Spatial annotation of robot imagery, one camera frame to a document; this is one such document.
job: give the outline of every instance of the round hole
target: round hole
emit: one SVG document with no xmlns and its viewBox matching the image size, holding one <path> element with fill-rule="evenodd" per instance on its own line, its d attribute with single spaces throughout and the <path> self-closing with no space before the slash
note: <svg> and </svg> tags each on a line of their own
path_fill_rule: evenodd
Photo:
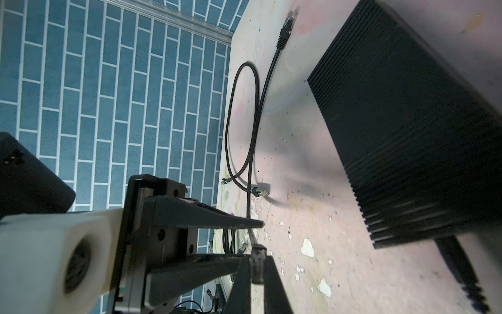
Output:
<svg viewBox="0 0 502 314">
<path fill-rule="evenodd" d="M 85 274 L 91 262 L 91 245 L 87 240 L 82 239 L 73 251 L 64 281 L 65 293 L 73 292 L 84 280 Z"/>
<path fill-rule="evenodd" d="M 160 229 L 159 233 L 157 233 L 157 239 L 159 239 L 159 241 L 162 241 L 165 237 L 166 232 L 164 231 L 164 229 Z"/>
</svg>

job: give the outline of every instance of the blue tile wall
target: blue tile wall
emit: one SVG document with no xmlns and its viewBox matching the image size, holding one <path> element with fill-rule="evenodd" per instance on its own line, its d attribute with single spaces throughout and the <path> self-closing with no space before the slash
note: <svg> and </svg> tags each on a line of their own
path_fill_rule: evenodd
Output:
<svg viewBox="0 0 502 314">
<path fill-rule="evenodd" d="M 164 4 L 231 29 L 247 0 Z M 99 0 L 0 1 L 0 24 L 0 131 L 76 191 L 72 211 L 122 206 L 138 173 L 216 206 L 230 47 Z"/>
</svg>

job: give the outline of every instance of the gray trim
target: gray trim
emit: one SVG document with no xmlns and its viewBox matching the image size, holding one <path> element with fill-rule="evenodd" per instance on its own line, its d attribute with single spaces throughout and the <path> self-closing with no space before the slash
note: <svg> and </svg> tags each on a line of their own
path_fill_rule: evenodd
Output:
<svg viewBox="0 0 502 314">
<path fill-rule="evenodd" d="M 151 0 L 104 0 L 104 2 L 159 22 L 179 27 L 182 30 L 201 35 L 228 46 L 232 44 L 232 32 Z"/>
</svg>

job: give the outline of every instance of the white paint chip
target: white paint chip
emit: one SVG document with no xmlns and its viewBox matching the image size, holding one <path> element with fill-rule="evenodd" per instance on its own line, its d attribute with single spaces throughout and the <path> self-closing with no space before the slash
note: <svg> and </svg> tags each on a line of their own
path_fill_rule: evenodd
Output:
<svg viewBox="0 0 502 314">
<path fill-rule="evenodd" d="M 308 238 L 303 239 L 303 245 L 300 249 L 300 252 L 302 252 L 302 254 L 305 256 L 314 257 L 314 248 L 312 247 L 312 243 Z"/>
<path fill-rule="evenodd" d="M 328 298 L 331 298 L 331 288 L 326 283 L 326 280 L 323 278 L 321 283 L 317 286 L 317 290 L 325 294 Z"/>
</svg>

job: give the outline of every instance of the ribbed surface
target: ribbed surface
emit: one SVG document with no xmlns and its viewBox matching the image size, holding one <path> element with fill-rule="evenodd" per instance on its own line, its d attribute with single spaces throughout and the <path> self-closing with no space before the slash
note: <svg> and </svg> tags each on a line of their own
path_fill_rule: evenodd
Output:
<svg viewBox="0 0 502 314">
<path fill-rule="evenodd" d="M 502 217 L 498 114 L 407 30 L 362 0 L 308 79 L 376 248 Z"/>
</svg>

